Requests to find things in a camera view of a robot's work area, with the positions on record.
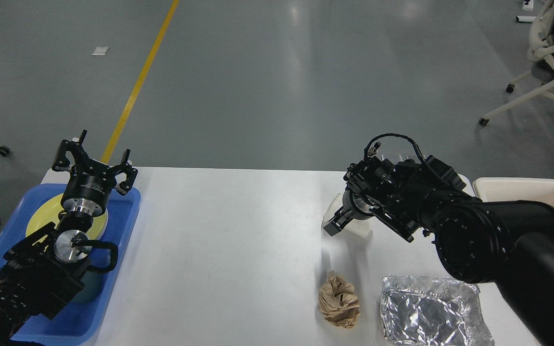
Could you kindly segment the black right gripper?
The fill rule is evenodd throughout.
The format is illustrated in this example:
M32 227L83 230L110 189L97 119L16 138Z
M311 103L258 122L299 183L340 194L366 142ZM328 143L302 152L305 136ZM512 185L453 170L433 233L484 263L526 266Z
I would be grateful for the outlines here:
M352 220L368 220L374 217L371 206L352 190L345 190L341 198L343 207L327 210L323 217L323 230L329 236L339 234Z

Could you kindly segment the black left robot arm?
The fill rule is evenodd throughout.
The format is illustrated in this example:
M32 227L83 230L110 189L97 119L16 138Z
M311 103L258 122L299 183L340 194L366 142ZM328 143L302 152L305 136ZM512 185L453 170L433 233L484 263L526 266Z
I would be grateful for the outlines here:
M62 140L52 170L70 178L60 199L60 219L26 235L3 254L0 268L0 346L31 346L14 335L32 317L55 318L86 285L87 273L116 270L117 243L91 238L96 218L106 213L112 191L122 196L133 189L138 170L126 149L114 166L92 159L83 148L87 132Z

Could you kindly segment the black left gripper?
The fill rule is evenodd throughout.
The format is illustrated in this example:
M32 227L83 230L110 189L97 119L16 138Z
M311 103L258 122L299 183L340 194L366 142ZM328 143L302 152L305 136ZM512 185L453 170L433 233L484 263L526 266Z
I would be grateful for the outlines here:
M91 166L90 157L83 148L87 135L83 129L77 140L62 140L52 164L55 172L69 172L70 180L60 204L66 212L81 212L90 217L99 217L106 212L112 189L121 196L127 195L138 174L129 161L130 149L126 149L121 161L111 167ZM117 176L125 177L120 182Z

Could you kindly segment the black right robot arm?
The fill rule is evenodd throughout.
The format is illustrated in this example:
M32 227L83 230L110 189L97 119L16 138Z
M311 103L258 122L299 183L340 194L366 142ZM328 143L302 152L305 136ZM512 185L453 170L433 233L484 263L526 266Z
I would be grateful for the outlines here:
M396 164L378 157L380 134L348 166L342 206L323 229L334 236L375 217L407 242L434 235L444 269L468 284L493 282L543 346L554 346L554 207L539 201L484 202L464 192L453 167L432 155Z

